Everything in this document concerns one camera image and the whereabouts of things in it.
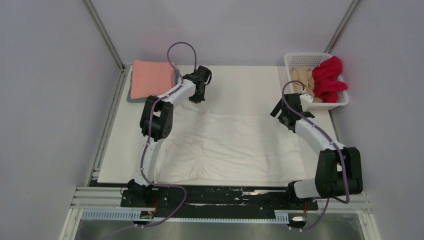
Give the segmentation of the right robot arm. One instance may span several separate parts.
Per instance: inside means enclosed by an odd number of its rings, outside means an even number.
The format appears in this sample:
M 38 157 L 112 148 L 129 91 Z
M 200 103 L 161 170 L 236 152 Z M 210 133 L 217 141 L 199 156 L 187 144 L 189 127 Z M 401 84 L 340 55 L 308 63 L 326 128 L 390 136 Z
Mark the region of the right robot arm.
M 301 98 L 298 93 L 284 94 L 270 113 L 303 139 L 318 156 L 313 178 L 289 183 L 286 204 L 298 209 L 306 199 L 339 200 L 342 196 L 346 197 L 344 203 L 347 203 L 351 195 L 363 191 L 361 154 L 357 148 L 333 140 L 318 125 L 315 116 L 303 110 Z

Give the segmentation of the white t shirt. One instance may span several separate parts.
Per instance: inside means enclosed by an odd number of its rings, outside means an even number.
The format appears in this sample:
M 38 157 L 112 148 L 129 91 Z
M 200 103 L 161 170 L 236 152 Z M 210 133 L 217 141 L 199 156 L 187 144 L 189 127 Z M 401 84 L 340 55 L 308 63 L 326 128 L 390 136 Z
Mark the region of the white t shirt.
M 271 116 L 274 106 L 183 102 L 174 110 L 152 179 L 270 185 L 307 179 L 299 137 Z

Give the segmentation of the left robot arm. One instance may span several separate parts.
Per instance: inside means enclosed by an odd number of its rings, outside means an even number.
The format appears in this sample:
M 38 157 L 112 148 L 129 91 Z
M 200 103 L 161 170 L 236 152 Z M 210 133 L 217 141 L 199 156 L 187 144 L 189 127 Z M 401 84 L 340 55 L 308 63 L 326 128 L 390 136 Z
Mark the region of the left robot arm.
M 164 94 L 149 96 L 140 118 L 142 134 L 142 152 L 140 164 L 127 188 L 133 194 L 134 201 L 141 207 L 149 206 L 153 201 L 152 188 L 154 171 L 159 150 L 173 128 L 174 109 L 185 100 L 198 104 L 205 100 L 205 88 L 212 80 L 212 71 L 198 66 L 194 72 L 181 75 L 178 83 Z

